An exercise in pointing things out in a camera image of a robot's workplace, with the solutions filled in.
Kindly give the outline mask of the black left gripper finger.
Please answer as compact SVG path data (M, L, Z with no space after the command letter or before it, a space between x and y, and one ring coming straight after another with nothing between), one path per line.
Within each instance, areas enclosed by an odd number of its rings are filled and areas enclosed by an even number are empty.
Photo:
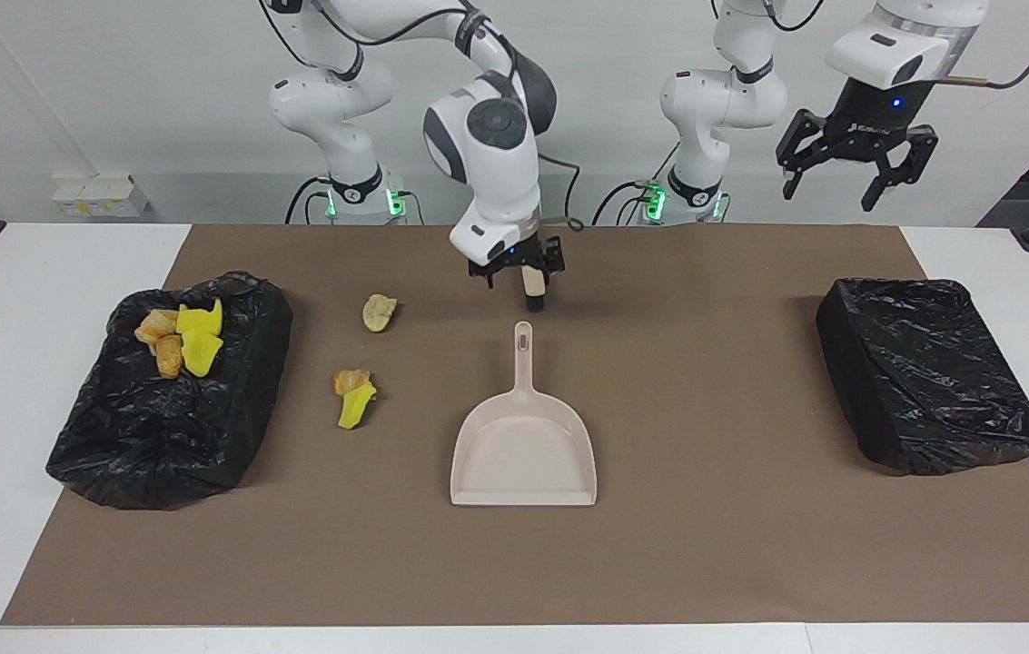
M904 160L894 166L889 164L888 153L903 143L901 135L871 138L868 152L872 156L871 161L876 165L876 175L863 198L860 199L863 210L866 212L874 210L881 194L887 189L901 183L916 183L932 158L938 141L935 130L907 130L904 144L908 145L908 150Z
M785 179L781 187L784 199L793 198L801 181L801 174L812 166L812 143L820 135L820 117L809 109L799 109L787 131L781 136L776 148L777 162L784 171Z

